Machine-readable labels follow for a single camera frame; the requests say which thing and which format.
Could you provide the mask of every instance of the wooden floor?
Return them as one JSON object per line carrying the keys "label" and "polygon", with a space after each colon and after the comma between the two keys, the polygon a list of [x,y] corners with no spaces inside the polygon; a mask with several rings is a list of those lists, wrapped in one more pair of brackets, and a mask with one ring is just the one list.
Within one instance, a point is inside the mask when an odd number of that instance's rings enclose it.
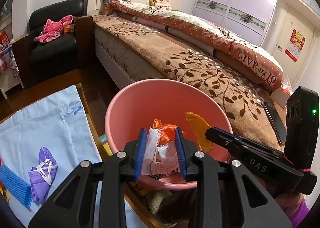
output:
{"label": "wooden floor", "polygon": [[15,86],[6,92],[6,100],[0,100],[0,120],[43,97],[78,83],[82,84],[93,123],[101,136],[105,133],[104,118],[107,107],[119,89],[100,62],[59,75],[25,90],[20,85]]}

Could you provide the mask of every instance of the metal screw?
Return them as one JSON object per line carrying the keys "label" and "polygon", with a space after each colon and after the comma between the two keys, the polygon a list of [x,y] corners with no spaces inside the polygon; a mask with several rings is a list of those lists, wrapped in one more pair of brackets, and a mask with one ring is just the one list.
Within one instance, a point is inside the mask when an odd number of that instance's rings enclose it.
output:
{"label": "metal screw", "polygon": [[119,151],[117,153],[118,158],[125,158],[126,156],[127,156],[127,153],[125,153],[124,151]]}
{"label": "metal screw", "polygon": [[84,160],[84,161],[82,161],[82,162],[80,163],[80,166],[81,166],[81,167],[88,167],[88,166],[90,166],[90,162],[87,161],[87,160]]}
{"label": "metal screw", "polygon": [[204,157],[204,153],[203,153],[202,151],[197,151],[197,152],[195,153],[195,156],[196,156],[197,158],[203,158],[203,157]]}
{"label": "metal screw", "polygon": [[238,160],[236,160],[236,159],[235,159],[235,160],[233,160],[231,163],[232,163],[232,165],[233,165],[233,166],[235,166],[235,167],[239,167],[239,166],[241,166],[241,162],[240,162],[240,161],[238,161]]}

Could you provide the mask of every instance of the orange box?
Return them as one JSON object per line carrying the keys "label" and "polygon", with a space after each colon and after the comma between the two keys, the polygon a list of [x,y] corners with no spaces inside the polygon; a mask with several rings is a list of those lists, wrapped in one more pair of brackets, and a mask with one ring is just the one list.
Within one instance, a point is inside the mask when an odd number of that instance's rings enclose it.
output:
{"label": "orange box", "polygon": [[75,25],[74,25],[74,24],[65,25],[65,27],[64,27],[64,33],[74,32],[74,31],[75,31]]}

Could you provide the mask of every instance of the light blue towel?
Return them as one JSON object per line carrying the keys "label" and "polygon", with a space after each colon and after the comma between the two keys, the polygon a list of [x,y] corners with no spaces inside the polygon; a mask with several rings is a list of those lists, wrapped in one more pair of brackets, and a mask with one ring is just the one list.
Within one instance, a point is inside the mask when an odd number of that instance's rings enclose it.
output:
{"label": "light blue towel", "polygon": [[[27,183],[30,183],[28,171],[38,164],[39,149],[44,146],[51,151],[59,168],[47,198],[81,161],[101,161],[75,85],[29,105],[0,124],[0,144],[3,163]],[[12,195],[9,205],[26,227],[40,208],[32,202],[28,210]],[[126,212],[128,228],[146,227],[127,203]],[[98,213],[99,200],[95,227],[98,227]]]}

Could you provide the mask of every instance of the camera lens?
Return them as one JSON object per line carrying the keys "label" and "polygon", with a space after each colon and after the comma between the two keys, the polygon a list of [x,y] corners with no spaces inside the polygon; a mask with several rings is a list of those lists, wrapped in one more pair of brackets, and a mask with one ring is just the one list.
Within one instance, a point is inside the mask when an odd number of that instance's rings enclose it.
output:
{"label": "camera lens", "polygon": [[290,118],[293,119],[294,116],[294,108],[293,105],[290,106]]}
{"label": "camera lens", "polygon": [[298,116],[300,112],[300,104],[299,102],[296,103],[296,115]]}

